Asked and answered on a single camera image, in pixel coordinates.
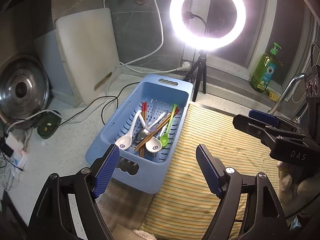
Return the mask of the gloved right hand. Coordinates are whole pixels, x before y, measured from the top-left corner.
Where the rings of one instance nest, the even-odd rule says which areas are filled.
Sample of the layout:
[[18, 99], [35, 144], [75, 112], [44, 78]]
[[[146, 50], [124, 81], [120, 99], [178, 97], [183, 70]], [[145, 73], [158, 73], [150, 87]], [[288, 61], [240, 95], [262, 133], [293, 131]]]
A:
[[319, 206], [319, 170], [301, 182], [295, 183], [291, 174], [291, 165], [277, 162], [279, 175], [278, 198], [286, 219], [300, 213], [310, 217]]

